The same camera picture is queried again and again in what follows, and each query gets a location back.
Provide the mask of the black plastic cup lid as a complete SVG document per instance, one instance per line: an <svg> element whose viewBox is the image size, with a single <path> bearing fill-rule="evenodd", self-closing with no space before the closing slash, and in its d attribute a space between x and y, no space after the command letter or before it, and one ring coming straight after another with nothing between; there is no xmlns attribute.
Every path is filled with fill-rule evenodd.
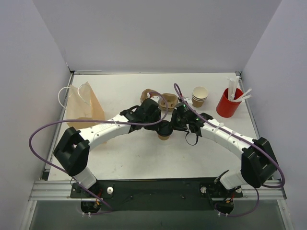
<svg viewBox="0 0 307 230"><path fill-rule="evenodd" d="M162 137L168 137L173 133L173 129L171 127L171 124L167 120L163 120L160 123L157 124L157 134Z"/></svg>

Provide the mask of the brown paper coffee cup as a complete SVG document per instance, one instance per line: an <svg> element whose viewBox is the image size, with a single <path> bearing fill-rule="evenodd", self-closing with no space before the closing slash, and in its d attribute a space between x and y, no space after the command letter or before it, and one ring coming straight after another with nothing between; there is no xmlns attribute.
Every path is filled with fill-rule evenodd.
<svg viewBox="0 0 307 230"><path fill-rule="evenodd" d="M170 135L169 136L161 136L161 135L158 135L158 138L160 140L168 140L170 138Z"/></svg>

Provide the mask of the stack of paper cups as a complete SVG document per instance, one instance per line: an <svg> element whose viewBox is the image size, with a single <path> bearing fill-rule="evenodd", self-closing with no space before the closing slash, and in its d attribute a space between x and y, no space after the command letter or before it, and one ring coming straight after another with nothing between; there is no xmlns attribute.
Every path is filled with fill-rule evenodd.
<svg viewBox="0 0 307 230"><path fill-rule="evenodd" d="M196 108L201 107L208 95L209 91L206 88L201 86L195 87L192 92L192 105Z"/></svg>

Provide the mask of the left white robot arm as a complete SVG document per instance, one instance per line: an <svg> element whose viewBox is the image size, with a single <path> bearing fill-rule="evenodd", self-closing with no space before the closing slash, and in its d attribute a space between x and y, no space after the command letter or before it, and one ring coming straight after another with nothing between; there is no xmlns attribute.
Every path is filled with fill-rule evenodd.
<svg viewBox="0 0 307 230"><path fill-rule="evenodd" d="M123 110L107 123L79 130L73 127L65 130L53 154L66 173L82 185L81 191L87 197L98 193L97 179L87 167L89 152L112 138L129 134L160 120L159 100L159 96L147 98L140 106Z"/></svg>

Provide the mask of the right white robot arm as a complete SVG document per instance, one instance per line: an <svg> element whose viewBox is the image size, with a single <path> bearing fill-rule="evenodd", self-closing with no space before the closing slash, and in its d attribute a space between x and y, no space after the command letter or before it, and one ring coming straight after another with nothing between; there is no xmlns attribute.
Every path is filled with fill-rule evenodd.
<svg viewBox="0 0 307 230"><path fill-rule="evenodd" d="M196 134L221 145L241 160L236 170L226 170L217 178L226 190L248 184L259 188L277 171L276 158L268 140L253 139L241 135L219 123L212 116L196 115L185 104L180 104L172 112L173 130Z"/></svg>

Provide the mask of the brown cardboard cup carrier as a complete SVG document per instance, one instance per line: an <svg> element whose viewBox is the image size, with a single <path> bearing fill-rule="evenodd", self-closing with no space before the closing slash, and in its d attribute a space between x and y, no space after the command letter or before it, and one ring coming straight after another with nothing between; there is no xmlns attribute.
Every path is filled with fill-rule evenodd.
<svg viewBox="0 0 307 230"><path fill-rule="evenodd" d="M166 107L168 106L169 112L172 112L178 103L178 98L176 95L171 93L163 93L161 97L158 92L152 89L145 89L141 93L140 102L142 103L147 98L151 98L157 102L161 110L165 111Z"/></svg>

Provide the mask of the red cylindrical straw holder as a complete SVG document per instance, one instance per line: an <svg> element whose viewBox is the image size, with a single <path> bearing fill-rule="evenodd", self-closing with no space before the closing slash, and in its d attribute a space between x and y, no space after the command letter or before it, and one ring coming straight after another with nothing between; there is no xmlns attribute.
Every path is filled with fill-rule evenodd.
<svg viewBox="0 0 307 230"><path fill-rule="evenodd" d="M242 101L233 102L228 99L228 88L223 92L221 99L216 107L219 116L230 118L234 115Z"/></svg>

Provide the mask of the brown paper bag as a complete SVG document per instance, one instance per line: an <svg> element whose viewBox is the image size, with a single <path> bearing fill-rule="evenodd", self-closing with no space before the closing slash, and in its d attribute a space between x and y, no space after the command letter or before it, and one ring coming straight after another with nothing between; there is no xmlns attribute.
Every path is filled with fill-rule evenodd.
<svg viewBox="0 0 307 230"><path fill-rule="evenodd" d="M69 86L66 119L104 120L105 114L88 82L79 87Z"/></svg>

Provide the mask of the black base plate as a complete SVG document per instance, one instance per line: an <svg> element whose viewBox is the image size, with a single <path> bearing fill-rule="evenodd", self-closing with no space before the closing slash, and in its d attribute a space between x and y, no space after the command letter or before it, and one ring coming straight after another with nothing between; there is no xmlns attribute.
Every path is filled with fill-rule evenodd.
<svg viewBox="0 0 307 230"><path fill-rule="evenodd" d="M226 190L213 177L98 180L90 189L116 211L212 210L214 201L242 198L236 189Z"/></svg>

